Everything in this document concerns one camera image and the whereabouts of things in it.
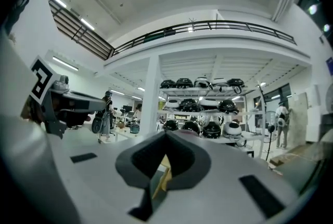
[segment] window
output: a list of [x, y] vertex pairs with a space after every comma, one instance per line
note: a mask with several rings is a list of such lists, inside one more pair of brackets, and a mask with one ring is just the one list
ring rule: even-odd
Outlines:
[[[280, 102], [284, 102], [285, 106], [289, 108], [288, 98], [291, 97], [291, 90], [289, 84], [284, 85], [272, 92], [265, 93], [264, 98], [266, 101], [266, 112], [273, 111], [275, 112], [276, 109], [279, 107]], [[260, 96], [256, 97], [254, 101], [254, 106], [258, 104], [260, 100]], [[257, 107], [258, 110], [262, 110], [262, 104], [260, 103]], [[261, 127], [261, 115], [254, 116], [254, 124], [257, 128]]]

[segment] metal shelf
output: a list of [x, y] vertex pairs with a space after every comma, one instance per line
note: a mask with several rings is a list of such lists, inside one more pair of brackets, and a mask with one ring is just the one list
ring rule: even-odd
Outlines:
[[[180, 116], [204, 116], [206, 114], [218, 114], [219, 116], [231, 116], [226, 113], [222, 112], [181, 112], [181, 111], [174, 111], [170, 112], [167, 110], [158, 110], [159, 114], [173, 114], [173, 115], [180, 115]], [[237, 116], [248, 116], [248, 115], [262, 115], [263, 111], [256, 111], [256, 112], [239, 112]]]
[[239, 139], [230, 139], [230, 138], [226, 138], [226, 137], [219, 137], [217, 139], [208, 139], [208, 138], [203, 138], [204, 140], [208, 140], [210, 142], [214, 142], [214, 143], [234, 143], [237, 141], [256, 141], [256, 140], [262, 140], [262, 136], [261, 135], [253, 135], [251, 132], [248, 131], [242, 131], [241, 132], [242, 138]]
[[242, 92], [237, 94], [234, 92], [232, 87], [222, 87], [222, 91], [219, 91], [219, 88], [211, 90], [210, 88], [170, 88], [170, 89], [160, 89], [161, 92], [165, 93], [169, 98], [198, 98], [200, 96], [207, 98], [232, 98], [236, 96], [244, 96], [252, 91], [257, 89], [251, 89], [244, 87]]

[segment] metal railing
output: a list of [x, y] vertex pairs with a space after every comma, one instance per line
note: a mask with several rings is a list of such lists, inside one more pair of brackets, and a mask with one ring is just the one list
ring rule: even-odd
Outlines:
[[103, 60], [113, 55], [114, 47], [96, 32], [82, 24], [79, 17], [60, 6], [54, 0], [48, 0], [48, 3], [60, 32]]
[[120, 45], [115, 49], [115, 51], [112, 54], [109, 55], [109, 57], [112, 57], [116, 54], [119, 54], [127, 49], [133, 48], [140, 44], [164, 38], [167, 36], [172, 36], [183, 32], [196, 32], [199, 30], [220, 30], [220, 29], [245, 30], [249, 32], [264, 33], [296, 45], [296, 42], [294, 41], [292, 36], [262, 25], [241, 22], [241, 21], [231, 21], [231, 20], [205, 20], [205, 21], [196, 21], [196, 22], [178, 24], [147, 33], [129, 42], [126, 42], [123, 45]]

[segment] black pad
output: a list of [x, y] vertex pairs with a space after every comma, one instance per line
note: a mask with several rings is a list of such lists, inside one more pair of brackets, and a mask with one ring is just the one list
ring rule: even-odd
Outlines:
[[83, 155], [71, 156], [71, 160], [73, 161], [73, 163], [78, 163], [78, 162], [87, 161], [89, 159], [93, 159], [95, 157], [97, 157], [97, 155], [95, 155], [94, 153], [87, 153]]
[[266, 218], [273, 217], [285, 208], [255, 176], [244, 176], [239, 180]]

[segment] ceiling light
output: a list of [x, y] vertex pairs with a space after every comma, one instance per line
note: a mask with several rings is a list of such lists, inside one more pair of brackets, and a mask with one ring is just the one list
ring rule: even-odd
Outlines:
[[316, 5], [312, 5], [309, 7], [309, 13], [310, 15], [313, 15], [317, 12], [317, 6]]
[[329, 24], [326, 24], [326, 25], [324, 26], [324, 31], [325, 31], [325, 32], [329, 31], [329, 28], [330, 28]]
[[273, 96], [271, 99], [273, 100], [273, 99], [276, 99], [276, 98], [279, 98], [280, 97], [280, 95], [276, 95], [276, 96]]
[[64, 8], [67, 7], [67, 5], [63, 1], [61, 1], [61, 0], [54, 0], [54, 1], [56, 1], [59, 5], [61, 5]]
[[72, 65], [70, 65], [70, 64], [68, 64], [68, 63], [66, 63], [66, 62], [64, 62], [64, 61], [62, 61], [62, 60], [60, 60], [58, 58], [56, 58], [55, 56], [52, 59], [55, 60], [55, 61], [57, 61], [57, 62], [59, 62], [59, 63], [62, 63], [63, 65], [65, 65], [65, 66], [67, 66], [67, 67], [69, 67], [71, 69], [74, 69], [75, 71], [79, 70], [78, 68], [76, 68], [76, 67], [74, 67], [74, 66], [72, 66]]
[[125, 94], [123, 94], [123, 93], [120, 93], [120, 92], [117, 92], [117, 91], [114, 91], [114, 90], [110, 90], [111, 92], [113, 92], [113, 93], [119, 93], [119, 94], [121, 94], [121, 95], [125, 95]]
[[81, 22], [84, 23], [88, 28], [95, 30], [95, 28], [92, 25], [90, 25], [87, 21], [85, 21], [83, 18], [81, 18]]

